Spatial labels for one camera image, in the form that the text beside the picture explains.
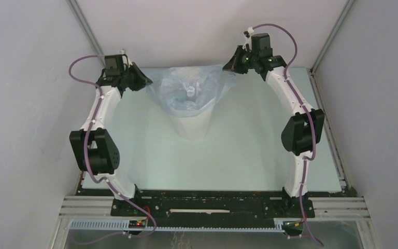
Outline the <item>blue plastic trash bag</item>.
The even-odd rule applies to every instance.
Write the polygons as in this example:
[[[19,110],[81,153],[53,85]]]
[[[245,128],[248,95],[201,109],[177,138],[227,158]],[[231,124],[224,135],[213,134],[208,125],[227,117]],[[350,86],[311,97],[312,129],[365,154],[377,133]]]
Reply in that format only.
[[[149,74],[149,98],[166,114],[195,117],[214,107],[235,85],[235,73],[222,65],[171,67]]]

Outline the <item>white translucent trash bin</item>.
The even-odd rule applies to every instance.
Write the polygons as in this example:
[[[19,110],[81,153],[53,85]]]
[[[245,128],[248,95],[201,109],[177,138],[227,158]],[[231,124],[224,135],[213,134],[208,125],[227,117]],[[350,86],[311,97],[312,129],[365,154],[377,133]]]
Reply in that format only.
[[[199,141],[207,135],[213,111],[214,107],[209,107],[197,116],[170,116],[170,120],[180,137],[189,141]]]

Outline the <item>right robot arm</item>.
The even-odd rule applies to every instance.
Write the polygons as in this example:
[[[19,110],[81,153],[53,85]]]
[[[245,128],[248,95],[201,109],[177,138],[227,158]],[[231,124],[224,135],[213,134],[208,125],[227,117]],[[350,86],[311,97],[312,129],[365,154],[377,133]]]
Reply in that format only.
[[[280,138],[284,149],[292,153],[294,162],[283,188],[288,198],[282,200],[280,208],[285,216],[293,217],[302,209],[297,198],[307,193],[308,165],[316,155],[325,113],[322,109],[313,108],[303,97],[289,75],[288,63],[281,56],[273,54],[267,33],[252,34],[245,31],[244,36],[245,43],[237,46],[222,69],[235,74],[254,70],[274,90],[290,114]]]

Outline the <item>small lit circuit board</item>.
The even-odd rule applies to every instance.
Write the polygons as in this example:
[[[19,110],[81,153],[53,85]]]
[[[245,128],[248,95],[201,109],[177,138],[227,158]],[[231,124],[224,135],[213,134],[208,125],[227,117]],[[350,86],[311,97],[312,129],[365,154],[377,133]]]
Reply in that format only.
[[[129,221],[128,228],[130,229],[144,229],[146,227],[146,221],[142,220],[131,220]]]

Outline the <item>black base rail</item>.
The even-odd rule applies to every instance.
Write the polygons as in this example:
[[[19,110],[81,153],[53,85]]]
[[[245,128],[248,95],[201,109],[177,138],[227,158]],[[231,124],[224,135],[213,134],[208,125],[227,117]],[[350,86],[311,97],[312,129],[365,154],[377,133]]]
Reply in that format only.
[[[270,228],[279,219],[314,218],[307,195],[290,198],[282,191],[141,190],[129,204],[114,199],[113,217],[142,217],[152,226]]]

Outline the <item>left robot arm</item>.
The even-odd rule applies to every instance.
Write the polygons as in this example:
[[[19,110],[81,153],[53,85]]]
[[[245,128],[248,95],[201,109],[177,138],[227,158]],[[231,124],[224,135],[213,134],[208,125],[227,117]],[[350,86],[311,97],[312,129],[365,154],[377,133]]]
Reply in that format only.
[[[124,92],[140,91],[153,81],[137,64],[129,59],[125,51],[119,54],[103,55],[105,67],[96,82],[82,80],[73,75],[72,69],[85,58],[78,58],[68,69],[70,77],[95,89],[95,99],[86,121],[81,128],[72,131],[69,140],[78,167],[86,172],[96,184],[106,183],[116,199],[125,200],[123,209],[131,216],[142,212],[143,202],[135,197],[137,187],[127,180],[119,180],[120,152],[108,132],[115,109]]]

